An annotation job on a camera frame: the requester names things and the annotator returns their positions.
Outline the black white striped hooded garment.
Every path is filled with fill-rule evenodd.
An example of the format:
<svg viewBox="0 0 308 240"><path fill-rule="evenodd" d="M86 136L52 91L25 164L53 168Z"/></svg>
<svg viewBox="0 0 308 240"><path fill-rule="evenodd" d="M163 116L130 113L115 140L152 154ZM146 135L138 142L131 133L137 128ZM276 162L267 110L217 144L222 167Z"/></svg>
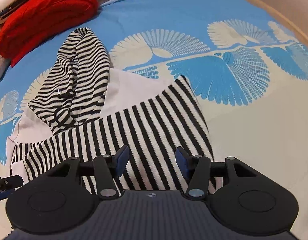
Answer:
<svg viewBox="0 0 308 240"><path fill-rule="evenodd" d="M179 76L154 97L102 117L109 78L110 59L99 38L88 28L72 31L28 103L51 136L18 142L11 172L32 180L70 157L91 161L126 145L130 159L115 180L119 190L185 191L176 148L213 157L208 127L187 78Z"/></svg>

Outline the blue cream patterned bedsheet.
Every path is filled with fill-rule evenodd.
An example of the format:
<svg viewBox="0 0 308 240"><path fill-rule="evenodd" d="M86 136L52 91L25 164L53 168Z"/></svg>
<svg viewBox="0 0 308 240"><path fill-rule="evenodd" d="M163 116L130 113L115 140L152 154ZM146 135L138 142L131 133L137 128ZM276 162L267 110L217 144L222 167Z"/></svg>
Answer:
<svg viewBox="0 0 308 240"><path fill-rule="evenodd" d="M0 176L18 142L51 136L30 112L69 34L88 28L110 59L101 116L143 102L179 76L189 81L214 161L235 156L288 189L292 233L308 239L308 47L264 10L236 16L215 0L109 0L91 20L54 35L0 82Z"/></svg>

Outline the red folded blanket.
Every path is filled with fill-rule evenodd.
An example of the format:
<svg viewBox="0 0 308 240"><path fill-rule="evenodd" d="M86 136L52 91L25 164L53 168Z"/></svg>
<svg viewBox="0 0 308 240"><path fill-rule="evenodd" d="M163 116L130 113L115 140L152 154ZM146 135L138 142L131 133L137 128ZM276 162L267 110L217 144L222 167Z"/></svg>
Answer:
<svg viewBox="0 0 308 240"><path fill-rule="evenodd" d="M3 24L0 55L14 67L42 42L90 20L98 7L98 0L30 0Z"/></svg>

